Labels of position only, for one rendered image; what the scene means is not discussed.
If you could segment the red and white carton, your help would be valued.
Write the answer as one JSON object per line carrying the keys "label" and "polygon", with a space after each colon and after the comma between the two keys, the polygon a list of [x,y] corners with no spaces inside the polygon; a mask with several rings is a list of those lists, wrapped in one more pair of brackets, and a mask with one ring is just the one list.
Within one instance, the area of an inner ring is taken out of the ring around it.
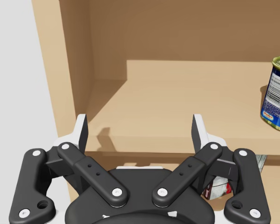
{"label": "red and white carton", "polygon": [[[266,162],[267,155],[257,154],[256,160],[259,171],[261,172]],[[215,177],[215,179],[204,189],[202,195],[207,200],[213,200],[232,192],[228,180],[223,177]]]}

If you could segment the green and blue rectangular can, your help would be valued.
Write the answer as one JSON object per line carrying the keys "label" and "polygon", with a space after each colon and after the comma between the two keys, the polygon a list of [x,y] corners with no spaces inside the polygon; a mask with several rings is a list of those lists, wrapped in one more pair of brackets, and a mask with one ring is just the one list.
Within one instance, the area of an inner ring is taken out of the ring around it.
{"label": "green and blue rectangular can", "polygon": [[260,115],[265,122],[280,131],[280,56],[272,60],[272,65]]}

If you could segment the pale wooden shelf unit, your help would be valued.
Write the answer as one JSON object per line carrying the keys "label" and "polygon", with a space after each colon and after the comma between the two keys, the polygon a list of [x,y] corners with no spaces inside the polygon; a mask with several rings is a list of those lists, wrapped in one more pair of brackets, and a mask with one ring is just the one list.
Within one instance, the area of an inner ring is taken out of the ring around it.
{"label": "pale wooden shelf unit", "polygon": [[260,117],[280,0],[32,0],[58,136],[88,117],[86,153],[106,169],[175,168],[191,121],[231,150],[267,155],[262,180],[280,223],[280,131]]}

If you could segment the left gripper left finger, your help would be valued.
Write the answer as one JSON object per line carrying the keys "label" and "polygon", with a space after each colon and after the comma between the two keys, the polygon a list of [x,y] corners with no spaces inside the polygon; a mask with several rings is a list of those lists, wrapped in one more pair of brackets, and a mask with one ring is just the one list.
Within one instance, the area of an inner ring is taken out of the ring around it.
{"label": "left gripper left finger", "polygon": [[88,188],[112,208],[123,207],[128,190],[92,157],[85,155],[86,114],[79,114],[72,133],[59,137],[49,151],[25,152],[9,213],[10,224],[46,224],[56,216],[47,190],[52,179],[64,177],[79,195]]}

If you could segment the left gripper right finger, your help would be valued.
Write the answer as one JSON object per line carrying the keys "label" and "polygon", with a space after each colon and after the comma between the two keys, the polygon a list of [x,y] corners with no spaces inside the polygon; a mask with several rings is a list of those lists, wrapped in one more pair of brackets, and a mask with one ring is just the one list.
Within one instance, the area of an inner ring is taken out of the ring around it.
{"label": "left gripper right finger", "polygon": [[233,224],[270,224],[271,214],[252,150],[231,151],[223,138],[207,132],[202,115],[194,114],[191,137],[195,154],[185,159],[152,191],[159,208],[178,206],[180,197],[192,193],[193,206],[181,217],[188,224],[215,224],[215,213],[200,196],[217,176],[228,180],[233,196],[224,206],[224,217]]}

